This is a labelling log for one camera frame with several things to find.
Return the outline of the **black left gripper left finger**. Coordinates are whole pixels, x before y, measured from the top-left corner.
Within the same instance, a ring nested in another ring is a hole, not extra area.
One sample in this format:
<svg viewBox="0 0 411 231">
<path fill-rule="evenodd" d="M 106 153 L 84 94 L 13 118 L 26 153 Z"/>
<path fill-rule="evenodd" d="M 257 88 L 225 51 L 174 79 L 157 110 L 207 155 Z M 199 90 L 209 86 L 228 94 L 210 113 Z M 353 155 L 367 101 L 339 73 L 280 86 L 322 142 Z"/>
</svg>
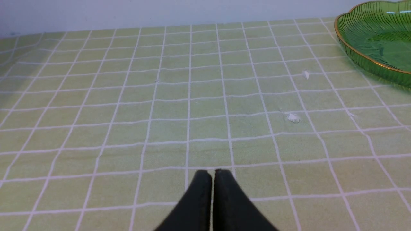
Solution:
<svg viewBox="0 0 411 231">
<path fill-rule="evenodd" d="M 212 177 L 206 170 L 198 170 L 182 198 L 156 231 L 210 230 Z"/>
</svg>

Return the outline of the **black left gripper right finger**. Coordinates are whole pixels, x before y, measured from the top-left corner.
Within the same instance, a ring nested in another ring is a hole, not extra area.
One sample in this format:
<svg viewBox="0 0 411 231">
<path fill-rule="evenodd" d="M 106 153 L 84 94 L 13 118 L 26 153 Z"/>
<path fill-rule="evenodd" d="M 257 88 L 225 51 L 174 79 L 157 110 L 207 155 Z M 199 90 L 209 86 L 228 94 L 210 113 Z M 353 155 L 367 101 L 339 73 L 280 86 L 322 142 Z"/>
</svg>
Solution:
<svg viewBox="0 0 411 231">
<path fill-rule="evenodd" d="M 214 231 L 277 231 L 241 189 L 229 170 L 217 169 L 214 178 Z"/>
</svg>

